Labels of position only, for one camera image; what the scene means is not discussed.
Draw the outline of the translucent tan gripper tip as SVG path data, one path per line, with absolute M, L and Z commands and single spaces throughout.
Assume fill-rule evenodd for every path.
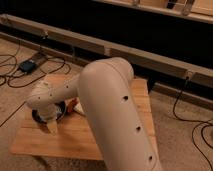
M 56 121 L 50 121 L 47 123 L 47 128 L 51 134 L 55 135 L 58 133 L 58 127 Z

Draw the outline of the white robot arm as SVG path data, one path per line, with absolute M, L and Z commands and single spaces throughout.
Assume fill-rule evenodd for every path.
M 77 97 L 108 171 L 163 171 L 133 99 L 133 78 L 121 57 L 96 60 L 58 87 L 37 84 L 27 105 L 49 120 L 56 103 Z

